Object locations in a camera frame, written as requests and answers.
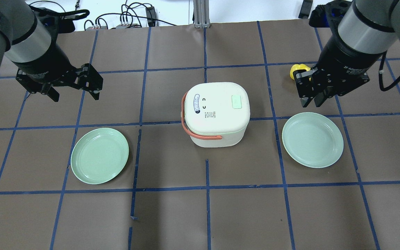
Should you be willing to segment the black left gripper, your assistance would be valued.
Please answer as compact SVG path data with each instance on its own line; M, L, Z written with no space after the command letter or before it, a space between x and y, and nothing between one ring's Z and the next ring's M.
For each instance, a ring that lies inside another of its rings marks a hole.
M54 87L68 86L76 90L84 90L89 92L95 101L99 100L100 91L103 88L102 76L89 63L81 65L80 68L66 66L58 74L51 73L50 70L39 74L28 74L18 68L16 80L28 92L47 95L54 102L58 102L60 98L59 92Z

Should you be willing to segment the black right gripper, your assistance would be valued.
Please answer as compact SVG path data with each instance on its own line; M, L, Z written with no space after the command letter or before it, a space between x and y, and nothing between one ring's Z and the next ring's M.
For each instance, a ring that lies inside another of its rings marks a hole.
M346 76L325 71L316 65L312 67L305 64L295 65L295 84L303 108L310 104L321 107L334 95L346 95L369 81L367 73Z

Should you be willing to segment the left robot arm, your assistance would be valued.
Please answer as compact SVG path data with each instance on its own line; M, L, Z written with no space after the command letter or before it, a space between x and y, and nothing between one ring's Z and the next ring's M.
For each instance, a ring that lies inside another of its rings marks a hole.
M57 44L58 28L46 27L45 15L60 20L83 19L87 9L55 12L33 7L23 0L0 0L0 66L3 57L18 67L16 80L31 94L47 95L54 102L60 95L55 87L84 90L98 100L103 78L89 63L74 67Z

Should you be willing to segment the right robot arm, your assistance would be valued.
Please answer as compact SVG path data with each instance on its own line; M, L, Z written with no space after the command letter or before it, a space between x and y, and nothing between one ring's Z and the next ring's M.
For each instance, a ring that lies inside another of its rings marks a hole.
M334 0L318 5L309 16L311 27L328 27L332 36L318 62L309 70L292 69L302 107L320 107L333 96L343 96L369 82L367 71L384 60L400 41L400 0ZM400 82L400 76L388 91Z

